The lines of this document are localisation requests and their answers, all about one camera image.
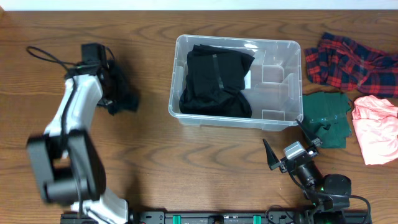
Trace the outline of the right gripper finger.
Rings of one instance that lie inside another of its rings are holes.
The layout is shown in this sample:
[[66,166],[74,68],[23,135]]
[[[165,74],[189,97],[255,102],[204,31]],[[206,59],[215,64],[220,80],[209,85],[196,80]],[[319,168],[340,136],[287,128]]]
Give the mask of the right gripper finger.
[[309,146],[320,147],[323,144],[322,140],[315,133],[306,128],[298,119],[296,119],[295,121],[297,122],[300,129],[303,131],[303,134]]
[[264,143],[264,147],[265,147],[266,154],[267,154],[267,164],[268,164],[270,170],[279,168],[281,165],[280,160],[278,160],[274,151],[272,150],[269,143],[265,139],[263,139],[263,143]]

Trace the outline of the black cloth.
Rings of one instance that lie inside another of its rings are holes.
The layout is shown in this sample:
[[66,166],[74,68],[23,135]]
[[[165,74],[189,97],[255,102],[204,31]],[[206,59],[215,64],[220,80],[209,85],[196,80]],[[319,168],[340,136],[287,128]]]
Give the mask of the black cloth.
[[139,95],[131,90],[129,80],[116,61],[108,60],[107,62],[109,62],[110,74],[113,79],[114,95],[113,102],[105,109],[107,109],[108,113],[111,115],[115,115],[121,111],[137,111],[139,106]]
[[235,94],[244,89],[253,61],[252,55],[237,50],[194,45],[187,54],[186,89],[193,96]]

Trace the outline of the large black garment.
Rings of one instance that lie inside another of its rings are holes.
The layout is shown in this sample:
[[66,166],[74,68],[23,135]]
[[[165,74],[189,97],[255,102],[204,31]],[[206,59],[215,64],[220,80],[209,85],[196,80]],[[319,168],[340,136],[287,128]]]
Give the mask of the large black garment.
[[194,93],[185,89],[179,101],[180,111],[185,114],[251,118],[251,105],[241,91],[225,89]]

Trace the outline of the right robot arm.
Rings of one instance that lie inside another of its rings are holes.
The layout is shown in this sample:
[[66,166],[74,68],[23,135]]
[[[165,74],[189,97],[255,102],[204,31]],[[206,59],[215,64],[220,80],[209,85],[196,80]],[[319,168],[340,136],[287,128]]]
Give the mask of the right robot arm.
[[278,159],[269,143],[263,140],[270,170],[278,168],[282,173],[288,173],[303,190],[305,198],[313,203],[313,208],[296,212],[292,221],[346,223],[343,210],[350,206],[351,180],[344,175],[323,175],[320,172],[313,158],[319,155],[318,148],[323,142],[300,121],[297,124],[309,140],[308,147],[302,146],[297,141],[284,149],[285,157]]

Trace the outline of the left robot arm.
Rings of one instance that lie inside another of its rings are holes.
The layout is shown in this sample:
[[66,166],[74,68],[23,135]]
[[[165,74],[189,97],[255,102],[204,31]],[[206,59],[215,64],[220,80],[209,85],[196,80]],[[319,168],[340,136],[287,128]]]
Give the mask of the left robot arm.
[[96,107],[109,114],[135,111],[130,91],[109,48],[81,46],[82,60],[63,62],[52,54],[46,61],[65,70],[65,92],[43,135],[31,136],[27,151],[42,200],[71,207],[78,222],[129,223],[126,200],[106,186],[106,174],[89,135]]

